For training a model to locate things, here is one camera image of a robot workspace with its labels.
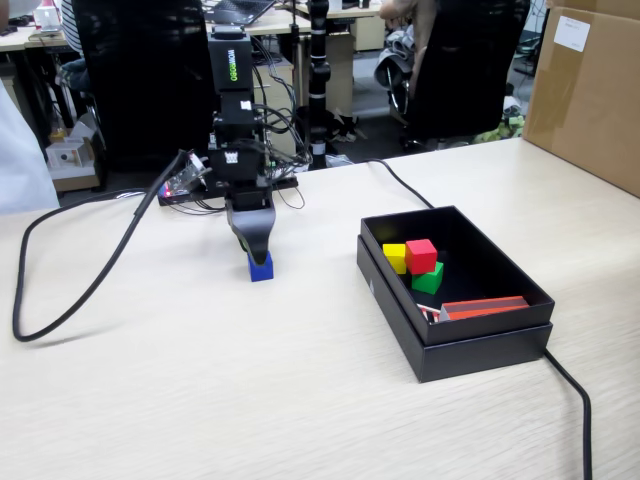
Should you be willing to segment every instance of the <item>wooden table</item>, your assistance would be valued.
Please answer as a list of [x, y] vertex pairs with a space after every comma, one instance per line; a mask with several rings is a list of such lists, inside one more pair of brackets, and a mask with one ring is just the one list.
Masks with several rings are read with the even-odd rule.
[[[290, 33], [291, 29], [289, 25], [292, 20], [290, 11], [272, 8], [256, 20], [253, 25], [248, 26], [246, 30], [251, 35]], [[311, 22], [306, 18], [296, 15], [296, 23], [300, 28], [300, 33], [308, 33], [311, 31]], [[60, 47], [67, 45], [63, 32], [42, 39], [32, 38], [30, 40], [29, 37], [36, 32], [36, 27], [20, 27], [16, 33], [0, 37], [0, 52], [14, 52], [24, 50], [25, 48]]]
[[[348, 8], [347, 10], [330, 10], [327, 13], [329, 20], [335, 20], [338, 18], [364, 18], [364, 17], [377, 17], [380, 12], [382, 4], [371, 5], [369, 8]], [[309, 14], [309, 7], [306, 3], [296, 4], [296, 10]]]
[[[635, 478], [640, 200], [523, 140], [389, 163], [556, 300], [549, 349], [591, 395], [594, 478]], [[416, 382], [355, 252], [362, 217], [423, 205], [375, 164], [299, 181], [303, 210], [275, 196], [274, 280], [249, 281], [223, 215], [154, 204], [93, 298], [33, 345], [9, 322], [39, 214], [4, 217], [0, 478], [582, 478], [582, 405], [548, 362]], [[38, 227], [27, 332], [77, 299], [138, 202]]]

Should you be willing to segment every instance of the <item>paper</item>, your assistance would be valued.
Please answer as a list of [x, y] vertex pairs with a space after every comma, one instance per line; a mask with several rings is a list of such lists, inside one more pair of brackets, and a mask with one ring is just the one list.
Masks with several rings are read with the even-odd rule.
[[582, 52], [587, 43], [590, 28], [591, 25], [588, 23], [561, 16], [553, 41], [577, 52]]

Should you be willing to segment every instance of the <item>open box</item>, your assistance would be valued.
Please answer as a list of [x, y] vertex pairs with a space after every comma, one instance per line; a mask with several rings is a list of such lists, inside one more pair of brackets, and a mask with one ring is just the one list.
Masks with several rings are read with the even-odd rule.
[[[385, 243], [428, 238], [444, 264], [435, 295], [411, 289], [382, 251]], [[418, 380], [427, 382], [540, 358], [554, 301], [455, 207], [362, 220], [358, 266]], [[528, 308], [429, 323], [417, 303], [523, 296]]]

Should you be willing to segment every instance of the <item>red block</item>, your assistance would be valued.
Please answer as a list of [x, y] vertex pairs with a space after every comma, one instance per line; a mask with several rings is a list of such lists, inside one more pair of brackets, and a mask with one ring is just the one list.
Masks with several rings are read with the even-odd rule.
[[404, 262], [411, 275], [423, 275], [436, 269], [438, 251], [429, 240], [412, 240], [407, 242]]

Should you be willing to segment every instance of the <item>office chair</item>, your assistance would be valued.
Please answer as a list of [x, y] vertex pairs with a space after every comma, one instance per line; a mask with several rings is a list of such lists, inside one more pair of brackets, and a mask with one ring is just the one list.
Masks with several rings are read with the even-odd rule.
[[404, 98], [391, 95], [408, 122], [405, 148], [498, 127], [529, 7], [530, 0], [438, 0], [414, 98], [405, 100], [410, 73], [396, 81]]
[[213, 78], [200, 0], [74, 0], [110, 170], [206, 152]]

